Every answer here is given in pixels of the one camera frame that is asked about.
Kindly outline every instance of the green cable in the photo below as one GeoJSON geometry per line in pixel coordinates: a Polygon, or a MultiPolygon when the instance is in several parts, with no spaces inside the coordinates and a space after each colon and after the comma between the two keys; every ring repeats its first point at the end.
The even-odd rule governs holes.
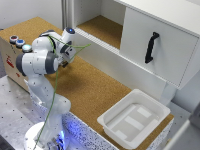
{"type": "MultiPolygon", "coordinates": [[[[56,54],[56,51],[55,51],[55,49],[54,49],[54,46],[53,46],[53,43],[52,43],[51,39],[50,39],[49,37],[48,37],[48,39],[49,39],[49,41],[51,42],[51,45],[52,45],[52,47],[53,47],[54,53],[56,54]]],[[[80,51],[82,51],[84,48],[86,48],[86,47],[88,47],[88,46],[90,46],[90,45],[91,45],[91,44],[88,44],[88,45],[86,45],[86,46],[73,46],[73,45],[68,45],[68,46],[74,47],[74,48],[82,48],[82,49],[80,50],[80,51]]],[[[69,60],[69,63],[71,62],[71,60],[72,60],[80,51],[78,51],[78,52],[69,60]]],[[[57,69],[57,71],[56,71],[56,83],[55,83],[56,85],[55,85],[55,88],[54,88],[53,100],[52,100],[52,103],[51,103],[51,107],[50,107],[50,110],[49,110],[49,112],[48,112],[48,114],[47,114],[47,118],[46,118],[46,120],[45,120],[45,122],[44,122],[44,125],[43,125],[43,127],[42,127],[42,130],[40,131],[40,134],[39,134],[39,137],[38,137],[38,139],[37,139],[37,141],[36,141],[35,147],[34,147],[33,149],[36,148],[36,146],[37,146],[37,144],[38,144],[38,142],[39,142],[39,140],[40,140],[40,136],[41,136],[41,134],[42,134],[42,131],[43,131],[43,129],[44,129],[46,123],[47,123],[47,119],[49,118],[49,115],[50,115],[50,113],[51,113],[51,109],[52,109],[52,107],[53,107],[54,100],[55,100],[56,89],[57,89],[57,83],[58,83],[58,69],[57,69]]]]}

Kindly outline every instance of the empty white tray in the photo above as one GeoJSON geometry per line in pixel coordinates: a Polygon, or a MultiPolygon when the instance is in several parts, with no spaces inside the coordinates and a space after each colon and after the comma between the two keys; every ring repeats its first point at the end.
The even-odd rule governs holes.
{"type": "Polygon", "coordinates": [[[119,145],[135,149],[169,113],[169,108],[136,89],[97,120],[119,145]]]}

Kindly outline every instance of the cabinet handle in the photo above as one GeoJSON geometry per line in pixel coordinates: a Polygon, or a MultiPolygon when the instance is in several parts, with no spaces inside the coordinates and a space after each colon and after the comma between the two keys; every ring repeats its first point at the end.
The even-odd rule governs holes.
{"type": "Polygon", "coordinates": [[[151,37],[150,41],[149,41],[149,45],[147,48],[147,53],[146,53],[146,57],[145,57],[145,63],[148,64],[149,62],[151,62],[153,60],[153,57],[151,57],[151,53],[153,50],[153,45],[154,45],[154,40],[157,39],[160,35],[156,32],[153,32],[153,36],[151,37]]]}

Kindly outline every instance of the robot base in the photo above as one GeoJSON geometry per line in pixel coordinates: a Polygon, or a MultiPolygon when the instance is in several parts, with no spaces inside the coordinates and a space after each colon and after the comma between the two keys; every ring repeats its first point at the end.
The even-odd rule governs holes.
{"type": "MultiPolygon", "coordinates": [[[[39,142],[35,147],[36,141],[34,140],[34,138],[37,136],[37,133],[40,131],[40,129],[42,128],[42,126],[44,125],[44,122],[40,122],[38,124],[35,124],[34,126],[32,126],[25,134],[24,137],[24,150],[49,150],[49,147],[47,146],[42,146],[39,142]]],[[[69,138],[65,138],[65,149],[68,147],[69,145],[69,138]]]]}

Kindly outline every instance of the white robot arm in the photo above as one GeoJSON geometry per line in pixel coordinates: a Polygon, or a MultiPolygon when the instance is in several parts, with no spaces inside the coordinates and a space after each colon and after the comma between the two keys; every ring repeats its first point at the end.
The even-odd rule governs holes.
{"type": "MultiPolygon", "coordinates": [[[[25,82],[29,87],[32,100],[42,104],[48,110],[50,110],[53,101],[54,88],[44,74],[53,74],[59,65],[65,67],[71,62],[76,54],[76,50],[69,46],[72,45],[74,36],[75,31],[71,28],[66,28],[62,36],[53,30],[48,30],[33,41],[31,53],[20,54],[16,59],[17,69],[22,75],[28,77],[28,81],[25,82]]],[[[43,149],[50,149],[47,143],[56,139],[63,130],[62,114],[69,112],[70,108],[71,103],[67,98],[55,94],[55,103],[39,141],[43,149]]]]}

